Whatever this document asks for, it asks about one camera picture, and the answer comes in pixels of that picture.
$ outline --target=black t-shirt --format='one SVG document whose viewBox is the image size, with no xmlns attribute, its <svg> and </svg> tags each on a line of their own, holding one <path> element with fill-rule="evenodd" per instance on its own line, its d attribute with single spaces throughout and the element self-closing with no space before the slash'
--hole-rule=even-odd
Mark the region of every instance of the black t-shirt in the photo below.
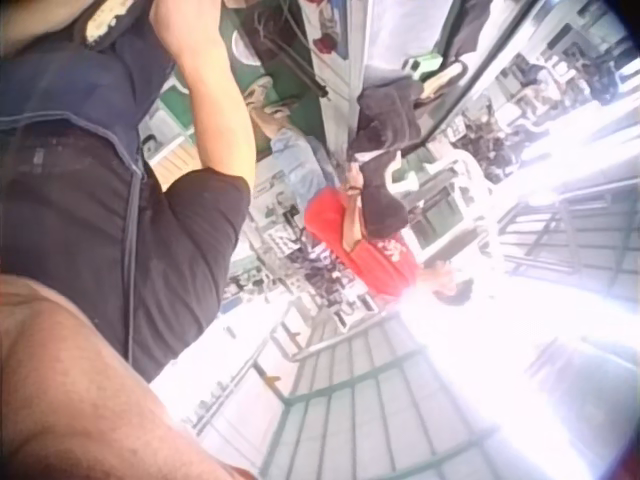
<svg viewBox="0 0 640 480">
<path fill-rule="evenodd" d="M 67 124 L 1 136 L 0 269 L 69 298 L 127 352 L 124 236 L 131 172 L 111 144 Z M 212 169 L 166 191 L 142 183 L 133 367 L 147 380 L 214 320 L 250 202 L 247 182 Z"/>
</svg>

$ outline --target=red shirt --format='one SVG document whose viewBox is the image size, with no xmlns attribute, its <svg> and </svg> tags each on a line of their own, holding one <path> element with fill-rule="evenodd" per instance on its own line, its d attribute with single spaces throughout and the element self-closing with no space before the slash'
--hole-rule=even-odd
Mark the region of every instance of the red shirt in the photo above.
<svg viewBox="0 0 640 480">
<path fill-rule="evenodd" d="M 377 294 L 398 298 L 416 284 L 420 266 L 398 234 L 386 240 L 362 239 L 352 252 L 342 247 L 346 207 L 338 190 L 326 187 L 311 200 L 304 215 L 309 232 Z"/>
</svg>

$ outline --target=person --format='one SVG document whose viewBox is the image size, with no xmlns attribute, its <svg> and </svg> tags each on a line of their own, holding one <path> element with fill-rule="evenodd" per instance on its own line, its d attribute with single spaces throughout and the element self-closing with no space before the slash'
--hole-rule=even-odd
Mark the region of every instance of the person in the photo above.
<svg viewBox="0 0 640 480">
<path fill-rule="evenodd" d="M 9 275 L 0 298 L 0 478 L 255 479 L 174 423 L 68 299 Z"/>
<path fill-rule="evenodd" d="M 136 2 L 139 16 L 100 50 L 73 41 L 67 12 L 69 27 L 0 64 L 0 258 L 3 273 L 77 305 L 151 382 L 216 317 L 256 152 L 220 0 Z M 202 168 L 163 193 L 137 127 L 174 62 Z"/>
<path fill-rule="evenodd" d="M 465 304 L 473 291 L 473 279 L 456 278 L 453 269 L 445 263 L 421 267 L 402 240 L 400 229 L 407 221 L 396 221 L 397 200 L 390 201 L 380 195 L 380 181 L 370 180 L 372 189 L 367 191 L 358 164 L 349 166 L 346 184 L 342 189 L 337 188 L 322 145 L 289 123 L 287 107 L 265 107 L 264 99 L 271 85 L 268 77 L 258 79 L 245 94 L 245 102 L 251 118 L 271 139 L 274 161 L 284 172 L 298 208 L 304 213 L 305 228 L 378 295 L 397 299 L 406 290 L 419 287 L 446 305 Z M 383 181 L 384 168 L 375 170 L 377 173 L 373 175 Z M 375 215 L 365 218 L 366 224 L 362 219 L 361 196 L 368 197 L 367 201 L 376 207 Z M 406 209 L 400 210 L 408 218 Z"/>
</svg>

